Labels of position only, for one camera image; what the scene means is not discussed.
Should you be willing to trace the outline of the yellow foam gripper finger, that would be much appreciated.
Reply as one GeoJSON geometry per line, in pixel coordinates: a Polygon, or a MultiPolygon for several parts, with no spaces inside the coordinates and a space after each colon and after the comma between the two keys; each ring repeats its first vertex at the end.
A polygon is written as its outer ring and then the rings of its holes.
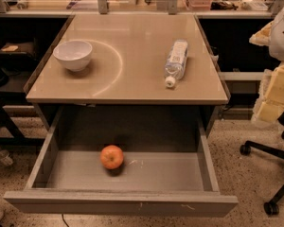
{"type": "Polygon", "coordinates": [[[275,123],[284,113],[284,62],[274,70],[264,70],[253,108],[253,123],[275,123]]]}
{"type": "Polygon", "coordinates": [[[258,46],[268,46],[270,42],[271,28],[272,22],[269,22],[261,30],[250,37],[249,43],[258,46]]]}

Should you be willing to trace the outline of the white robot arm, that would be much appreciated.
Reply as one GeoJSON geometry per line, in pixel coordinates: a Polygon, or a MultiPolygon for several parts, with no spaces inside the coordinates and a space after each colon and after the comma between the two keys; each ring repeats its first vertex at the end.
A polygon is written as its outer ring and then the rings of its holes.
{"type": "Polygon", "coordinates": [[[280,61],[276,69],[264,70],[253,108],[252,122],[264,127],[284,113],[284,7],[272,22],[250,37],[249,43],[267,46],[269,55],[280,61]]]}

